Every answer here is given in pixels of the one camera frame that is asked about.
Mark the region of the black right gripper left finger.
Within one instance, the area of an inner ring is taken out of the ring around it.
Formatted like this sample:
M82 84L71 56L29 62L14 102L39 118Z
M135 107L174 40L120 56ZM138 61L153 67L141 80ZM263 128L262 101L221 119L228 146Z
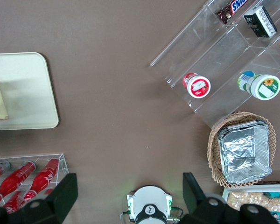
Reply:
M67 174L44 199L35 199L7 214L0 207L0 224L61 224L78 198L77 174Z

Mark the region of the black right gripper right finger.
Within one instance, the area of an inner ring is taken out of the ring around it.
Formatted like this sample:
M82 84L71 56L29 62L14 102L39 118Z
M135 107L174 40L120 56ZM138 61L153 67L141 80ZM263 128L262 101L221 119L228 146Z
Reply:
M231 206L231 193L253 193L252 198ZM225 188L223 194L205 195L194 175L183 173L182 193L188 209L181 224L280 224L280 184Z

